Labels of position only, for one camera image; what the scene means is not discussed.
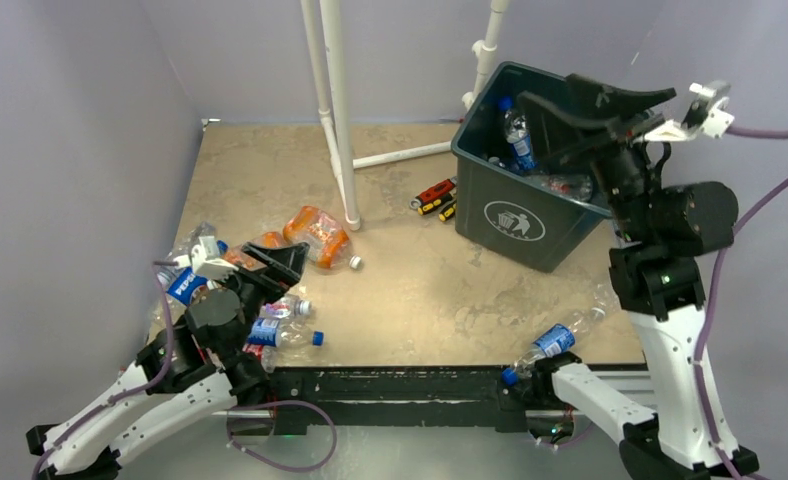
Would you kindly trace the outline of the crushed bottle purple label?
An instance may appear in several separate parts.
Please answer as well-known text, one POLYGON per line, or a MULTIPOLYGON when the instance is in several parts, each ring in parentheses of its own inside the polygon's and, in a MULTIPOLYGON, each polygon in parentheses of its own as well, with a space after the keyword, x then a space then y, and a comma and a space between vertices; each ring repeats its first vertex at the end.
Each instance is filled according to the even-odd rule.
POLYGON ((276 320, 305 320, 312 314, 312 302, 286 294, 281 299, 261 307, 259 316, 276 320))

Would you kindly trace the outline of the small pepsi bottle blue cap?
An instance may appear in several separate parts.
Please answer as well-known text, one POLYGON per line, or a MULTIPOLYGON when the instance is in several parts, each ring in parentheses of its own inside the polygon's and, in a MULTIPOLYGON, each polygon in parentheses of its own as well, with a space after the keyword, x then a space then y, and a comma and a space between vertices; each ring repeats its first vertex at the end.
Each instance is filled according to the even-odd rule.
POLYGON ((533 154, 524 114, 516 107, 511 97, 501 97, 497 105, 502 114, 503 136, 513 153, 518 171, 525 174, 534 172, 539 167, 539 162, 533 154))

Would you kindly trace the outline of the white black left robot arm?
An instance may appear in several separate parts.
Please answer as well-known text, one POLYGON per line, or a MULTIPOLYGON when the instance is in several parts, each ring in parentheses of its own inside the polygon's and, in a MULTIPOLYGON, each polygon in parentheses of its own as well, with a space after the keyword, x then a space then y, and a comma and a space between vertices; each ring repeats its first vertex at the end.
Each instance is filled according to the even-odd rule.
POLYGON ((269 376, 244 350, 253 318, 299 283, 310 246, 243 244, 256 270, 225 260, 212 236, 169 260, 218 283, 135 356, 110 387, 57 425, 37 425, 27 444, 33 479, 114 479, 155 443, 218 410, 254 409, 267 399, 269 376))

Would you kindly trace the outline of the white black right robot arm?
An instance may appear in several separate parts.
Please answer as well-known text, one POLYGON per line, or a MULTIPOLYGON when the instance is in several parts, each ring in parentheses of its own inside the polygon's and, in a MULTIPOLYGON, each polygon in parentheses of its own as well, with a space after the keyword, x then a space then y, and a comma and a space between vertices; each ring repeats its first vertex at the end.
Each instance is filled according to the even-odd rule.
POLYGON ((733 244, 739 206, 717 181, 664 186, 647 147, 700 135, 719 138, 732 123, 730 86, 693 84, 681 120, 656 107, 674 89, 640 92, 571 74, 571 107, 524 91, 518 103, 548 142, 548 156, 586 164, 624 246, 609 253, 609 275, 646 357, 656 405, 647 408, 595 375, 576 355, 535 363, 531 392, 546 407, 575 407, 616 443, 634 479, 738 478, 755 474, 757 455, 726 421, 707 357, 706 295, 697 258, 733 244))

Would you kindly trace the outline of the clear pocari sweat bottle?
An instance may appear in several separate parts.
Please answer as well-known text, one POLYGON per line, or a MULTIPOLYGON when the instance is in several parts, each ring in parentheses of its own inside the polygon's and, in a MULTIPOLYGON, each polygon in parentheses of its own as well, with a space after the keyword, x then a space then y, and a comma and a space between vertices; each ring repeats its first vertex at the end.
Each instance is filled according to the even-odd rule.
POLYGON ((577 202, 589 202, 594 195, 593 180, 583 174, 531 175, 526 181, 577 202))

